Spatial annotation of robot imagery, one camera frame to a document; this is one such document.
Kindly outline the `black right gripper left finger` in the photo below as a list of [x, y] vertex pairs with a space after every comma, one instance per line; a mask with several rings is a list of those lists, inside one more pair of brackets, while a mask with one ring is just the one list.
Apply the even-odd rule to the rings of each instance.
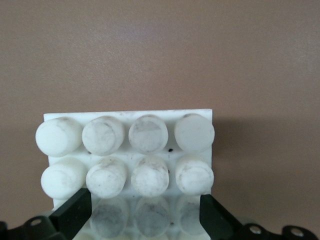
[[72, 240], [92, 214], [91, 193], [78, 190], [49, 216], [37, 215], [16, 228], [0, 223], [2, 240]]

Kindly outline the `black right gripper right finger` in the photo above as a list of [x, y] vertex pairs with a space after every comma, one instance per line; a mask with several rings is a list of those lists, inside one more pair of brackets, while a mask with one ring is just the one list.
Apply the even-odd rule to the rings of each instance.
[[212, 195], [200, 196], [199, 221], [212, 240], [317, 240], [310, 230], [286, 225], [280, 234], [257, 223], [242, 224]]

